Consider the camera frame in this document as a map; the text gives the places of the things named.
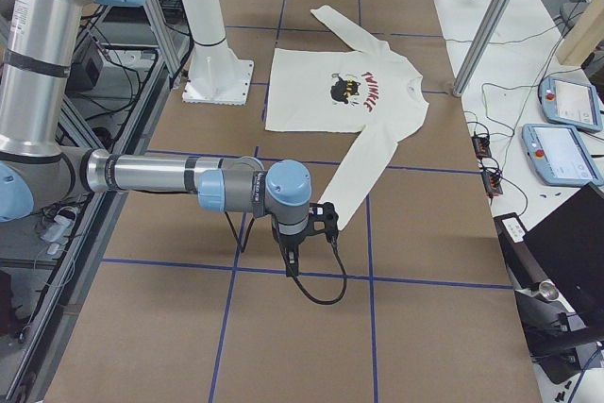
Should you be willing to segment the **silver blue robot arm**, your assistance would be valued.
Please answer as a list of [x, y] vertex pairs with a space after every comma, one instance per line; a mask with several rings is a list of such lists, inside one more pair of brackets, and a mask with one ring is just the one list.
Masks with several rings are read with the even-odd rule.
[[309, 236], [338, 238], [329, 202], [311, 201], [308, 169], [252, 157], [144, 157], [60, 146], [55, 139], [83, 9], [146, 0], [15, 0], [1, 80], [1, 218], [5, 222], [83, 193], [191, 193], [202, 208], [270, 216], [289, 277]]

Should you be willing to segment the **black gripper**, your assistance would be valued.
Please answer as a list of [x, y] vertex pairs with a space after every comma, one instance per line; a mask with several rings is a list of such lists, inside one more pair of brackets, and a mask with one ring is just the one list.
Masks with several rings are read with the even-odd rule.
[[326, 241], [337, 244], [339, 215], [331, 202], [310, 203], [309, 213], [304, 225], [294, 234], [285, 233], [285, 225], [273, 222], [272, 231], [275, 241], [284, 248], [284, 262], [287, 277], [299, 276], [299, 250], [307, 237], [324, 234]]

